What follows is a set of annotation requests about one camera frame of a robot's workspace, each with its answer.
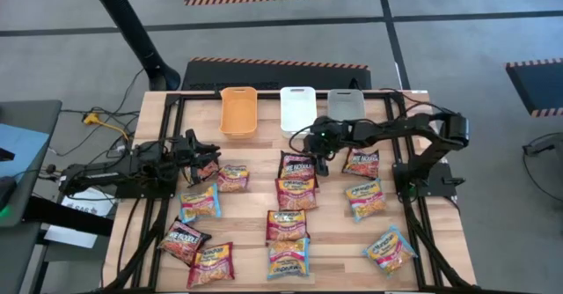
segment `white tray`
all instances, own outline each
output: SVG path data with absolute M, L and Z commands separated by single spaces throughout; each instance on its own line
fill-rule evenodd
M 280 90 L 281 132 L 286 138 L 310 126 L 317 119 L 317 94 L 311 87 L 283 87 Z M 306 129 L 296 138 L 309 134 Z

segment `wooden tabletop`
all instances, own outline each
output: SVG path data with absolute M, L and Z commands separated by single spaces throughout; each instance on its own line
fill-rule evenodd
M 408 96 L 421 101 L 429 101 L 426 92 L 408 92 Z M 367 118 L 379 122 L 386 121 L 382 100 L 366 99 Z M 141 115 L 137 124 L 135 143 L 158 139 L 162 114 L 165 107 L 164 92 L 145 93 Z M 409 115 L 430 112 L 430 107 L 416 107 Z M 172 110 L 169 135 L 172 134 Z M 326 101 L 318 100 L 318 115 L 326 114 Z M 394 162 L 391 141 L 382 141 L 373 146 L 379 149 L 379 175 L 387 200 L 387 210 L 356 223 L 350 211 L 345 188 L 366 182 L 360 177 L 342 174 L 340 169 L 346 159 L 347 151 L 341 151 L 329 162 L 331 174 L 318 177 L 318 208 L 307 212 L 307 228 L 311 235 L 309 277 L 289 276 L 267 280 L 266 215 L 269 209 L 278 209 L 274 179 L 277 177 L 280 151 L 290 151 L 288 140 L 280 130 L 280 101 L 258 101 L 258 130 L 249 140 L 228 140 L 219 132 L 221 101 L 189 100 L 185 105 L 182 134 L 186 129 L 194 129 L 198 140 L 221 147 L 220 165 L 247 165 L 251 173 L 248 183 L 249 193 L 220 194 L 221 218 L 198 220 L 194 228 L 209 233 L 213 238 L 206 246 L 234 243 L 235 280 L 219 281 L 198 286 L 190 291 L 242 291 L 242 290 L 416 290 L 416 277 L 413 263 L 408 262 L 391 278 L 362 256 L 362 250 L 376 241 L 391 224 L 395 224 L 408 239 L 406 220 L 402 205 L 395 195 L 391 175 Z M 421 153 L 429 141 L 415 137 L 415 150 Z M 403 140 L 402 156 L 407 157 Z M 180 176 L 178 192 L 186 191 L 186 183 Z M 104 280 L 111 282 L 116 276 L 117 256 L 123 231 L 134 200 L 124 200 L 119 204 L 113 233 L 104 265 Z M 445 258 L 461 277 L 475 283 L 472 263 L 465 243 L 464 231 L 457 210 L 441 197 L 427 198 L 428 213 L 434 231 L 435 243 Z M 145 201 L 137 207 L 126 239 L 122 268 L 137 248 L 143 220 Z M 159 203 L 156 202 L 153 219 Z M 167 226 L 179 214 L 179 201 L 170 202 Z M 420 243 L 421 254 L 428 284 L 432 283 L 431 270 L 424 246 Z M 149 280 L 150 259 L 153 246 L 147 252 L 141 279 L 141 286 Z M 161 256 L 157 291 L 187 291 L 186 282 L 189 268 L 182 261 L 169 254 Z

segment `desk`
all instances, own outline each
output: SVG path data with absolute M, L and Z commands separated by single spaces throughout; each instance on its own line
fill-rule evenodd
M 53 134 L 61 101 L 14 101 L 0 103 L 0 123 Z M 50 138 L 29 169 L 41 168 Z M 40 231 L 41 223 L 21 223 L 27 201 L 37 180 L 37 173 L 26 173 L 11 196 L 11 214 L 0 220 L 0 287 L 3 293 L 18 293 L 26 274 L 27 263 Z
M 185 94 L 204 92 L 183 92 Z M 428 101 L 428 94 L 410 93 L 409 96 Z M 143 143 L 158 139 L 165 107 L 164 92 L 147 92 L 143 106 L 135 142 Z M 355 223 L 349 209 L 343 189 L 361 184 L 366 180 L 354 175 L 342 174 L 340 169 L 346 159 L 346 152 L 340 152 L 329 162 L 329 177 L 318 177 L 317 194 L 318 209 L 307 213 L 307 227 L 311 235 L 311 275 L 306 278 L 284 277 L 273 281 L 266 280 L 267 250 L 264 247 L 266 231 L 266 214 L 269 209 L 278 209 L 274 178 L 277 176 L 280 162 L 280 150 L 290 151 L 288 140 L 280 131 L 280 101 L 264 99 L 258 102 L 258 131 L 253 139 L 229 141 L 218 130 L 221 101 L 189 100 L 185 104 L 184 121 L 181 133 L 186 129 L 194 129 L 198 139 L 203 143 L 221 146 L 220 165 L 247 165 L 251 172 L 246 194 L 220 194 L 223 217 L 205 218 L 195 223 L 194 227 L 202 232 L 210 233 L 213 238 L 206 246 L 234 242 L 234 267 L 236 280 L 220 281 L 196 287 L 190 291 L 236 291 L 236 290 L 415 290 L 416 278 L 412 262 L 409 262 L 392 278 L 387 279 L 379 268 L 361 255 L 362 249 L 373 243 L 390 224 L 399 227 L 406 234 L 406 221 L 402 205 L 395 195 L 394 182 L 391 175 L 391 164 L 394 161 L 391 141 L 383 141 L 374 145 L 380 152 L 379 173 L 382 187 L 388 202 L 388 209 L 376 216 L 368 217 Z M 169 134 L 172 133 L 175 107 L 172 109 Z M 429 112 L 429 107 L 416 107 L 409 114 Z M 326 101 L 318 100 L 318 115 L 326 114 Z M 371 120 L 386 121 L 385 107 L 381 100 L 366 99 L 366 115 Z M 414 137 L 417 153 L 429 145 L 429 141 Z M 399 141 L 407 157 L 406 147 Z M 180 177 L 178 192 L 185 190 L 186 183 Z M 120 203 L 115 217 L 113 232 L 110 239 L 104 279 L 109 282 L 116 276 L 117 256 L 120 249 L 123 231 L 133 206 L 133 200 Z M 472 264 L 465 243 L 465 237 L 459 215 L 444 198 L 428 198 L 428 212 L 434 230 L 435 243 L 445 258 L 459 275 L 469 283 L 475 283 Z M 131 226 L 123 251 L 123 268 L 137 248 L 143 221 L 145 201 L 141 201 L 133 214 Z M 153 219 L 159 209 L 156 202 Z M 179 202 L 175 198 L 170 202 L 167 226 L 179 214 Z M 153 247 L 147 252 L 141 286 L 149 280 L 150 260 Z M 431 269 L 425 250 L 420 256 L 426 273 L 428 284 L 432 283 Z M 187 291 L 186 281 L 188 267 L 181 261 L 163 254 L 157 279 L 157 291 Z

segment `concrete floor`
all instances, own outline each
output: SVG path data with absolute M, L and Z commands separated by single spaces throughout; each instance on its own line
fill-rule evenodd
M 394 16 L 563 10 L 563 0 L 389 1 Z M 383 15 L 379 0 L 208 7 L 188 7 L 183 0 L 130 2 L 145 25 Z M 113 22 L 98 0 L 0 0 L 0 34 L 100 26 L 113 26 Z M 472 123 L 471 145 L 448 159 L 455 175 L 467 179 L 458 189 L 459 204 L 479 284 L 488 289 L 560 293 L 563 205 L 533 187 L 523 170 L 521 146 L 536 136 L 560 131 L 561 121 L 559 117 L 530 118 L 503 63 L 561 57 L 563 18 L 395 26 L 411 87 L 429 90 L 435 103 L 462 112 Z M 150 36 L 163 58 L 180 73 L 190 57 L 206 55 L 365 63 L 371 68 L 374 88 L 398 87 L 384 23 L 170 31 Z M 0 101 L 60 99 L 65 108 L 112 109 L 139 69 L 118 33 L 0 37 Z M 146 89 L 147 79 L 141 75 L 124 110 L 138 109 Z M 487 128 L 491 124 L 501 128 L 492 131 Z M 62 114 L 51 146 L 64 152 L 89 132 L 80 117 Z M 46 163 L 63 167 L 88 161 L 115 137 L 110 130 L 100 130 L 68 157 L 48 153 Z M 531 159 L 530 166 L 542 186 L 563 196 L 558 191 L 559 164 L 552 154 Z M 50 197 L 56 187 L 41 182 L 35 191 Z M 98 261 L 80 259 L 52 264 L 42 292 L 95 288 L 103 254 Z

